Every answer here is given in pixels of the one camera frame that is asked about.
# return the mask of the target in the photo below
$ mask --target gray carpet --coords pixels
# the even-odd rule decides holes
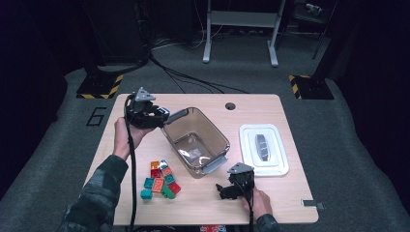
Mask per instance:
[[[316,41],[286,36],[278,51],[279,67],[272,68],[267,40],[254,36],[214,42],[207,65],[201,62],[204,44],[195,49],[167,46],[154,49],[153,54],[163,65],[196,78],[252,94],[280,96],[313,197],[326,207],[319,211],[316,223],[284,224],[283,231],[409,231],[410,217],[389,178],[373,164],[358,139],[349,108],[335,83],[327,79],[333,101],[296,100],[293,95],[288,75],[314,73],[326,45],[318,58],[311,60]],[[81,191],[115,102],[77,99],[75,91],[84,77],[83,70],[66,76],[69,89],[58,112],[59,120],[50,126],[0,202],[0,231],[53,231],[65,207]],[[210,93],[197,85],[179,84],[188,94]],[[182,93],[152,62],[125,74],[117,95],[140,86],[153,94]],[[102,108],[97,111],[104,115],[102,124],[87,127],[96,107]]]

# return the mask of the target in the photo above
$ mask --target yellow and black tape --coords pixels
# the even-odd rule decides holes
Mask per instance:
[[[298,87],[298,84],[296,83],[296,78],[298,77],[310,78],[310,76],[309,75],[289,75],[289,80],[290,80],[290,84],[292,85],[293,94],[295,95],[296,99],[301,99],[302,98],[301,91]]]
[[[115,79],[115,82],[112,88],[109,90],[109,92],[107,91],[103,94],[77,94],[76,97],[79,99],[112,99],[117,93],[118,88],[120,87],[120,83],[123,80],[123,77],[123,75],[120,75]]]

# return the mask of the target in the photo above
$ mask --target table top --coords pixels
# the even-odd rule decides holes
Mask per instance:
[[[318,220],[314,207],[305,207],[301,199],[311,200],[305,171],[302,167],[292,133],[286,120],[280,99],[276,95],[243,94],[152,94],[155,105],[176,112],[187,107],[199,108],[226,136],[230,149],[228,162],[201,179],[194,179],[180,162],[175,150],[160,129],[144,137],[135,150],[137,225],[200,225],[200,224],[248,224],[249,214],[243,210],[240,200],[220,199],[216,184],[230,185],[227,170],[237,162],[243,162],[239,128],[244,124],[273,124],[283,142],[289,171],[281,177],[255,177],[256,186],[270,197],[274,217],[279,223],[312,223]],[[91,164],[86,181],[96,168],[112,153],[114,122],[124,116],[124,103],[128,95],[118,96],[102,140]],[[225,105],[234,103],[235,109]],[[144,189],[145,178],[150,177],[151,161],[166,160],[172,169],[176,183],[181,187],[176,198],[167,199],[154,192],[152,200],[139,196]],[[129,170],[121,186],[121,196],[116,208],[114,224],[127,225],[132,215],[131,159]]]

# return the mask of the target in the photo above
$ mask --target human arm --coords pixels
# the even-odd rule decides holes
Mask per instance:
[[[139,130],[130,127],[130,130],[136,148],[153,129]],[[96,169],[76,202],[66,209],[58,232],[110,231],[120,197],[121,182],[128,169],[126,160],[129,155],[126,123],[124,118],[119,118],[115,123],[113,155]]]
[[[241,201],[244,205],[245,210],[249,213],[249,204],[246,198],[242,197]],[[271,198],[269,197],[269,195],[255,187],[253,189],[253,199],[251,199],[250,202],[252,202],[253,218],[256,219],[258,231],[281,231],[278,222],[273,216],[274,213],[272,210]]]

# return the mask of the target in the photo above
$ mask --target clear plastic bin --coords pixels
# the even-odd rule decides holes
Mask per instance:
[[[161,130],[193,178],[201,178],[227,161],[229,141],[198,108],[172,114]]]

